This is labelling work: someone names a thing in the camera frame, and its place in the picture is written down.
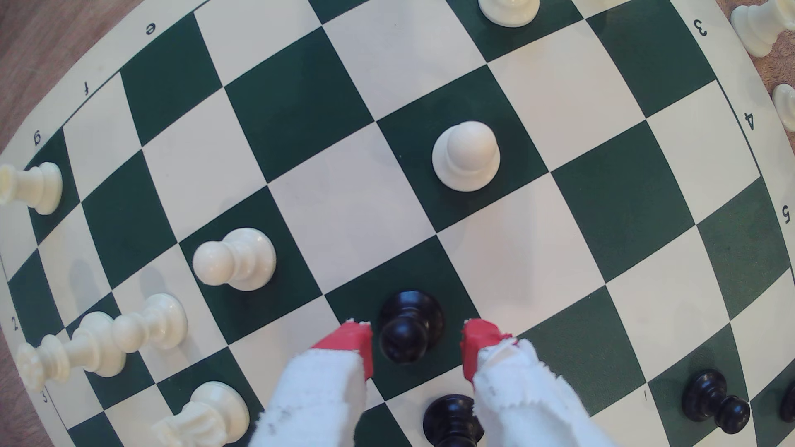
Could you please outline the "white padded red-tipped gripper finger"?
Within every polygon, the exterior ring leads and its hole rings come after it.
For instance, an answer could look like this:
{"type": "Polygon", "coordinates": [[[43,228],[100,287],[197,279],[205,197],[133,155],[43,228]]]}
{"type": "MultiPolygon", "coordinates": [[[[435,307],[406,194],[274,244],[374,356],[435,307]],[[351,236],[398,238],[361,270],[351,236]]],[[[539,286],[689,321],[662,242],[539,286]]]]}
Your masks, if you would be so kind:
{"type": "Polygon", "coordinates": [[[489,446],[616,446],[533,344],[484,319],[465,320],[463,375],[489,446]]]}
{"type": "Polygon", "coordinates": [[[373,375],[368,321],[347,320],[284,368],[250,446],[353,446],[373,375]]]}

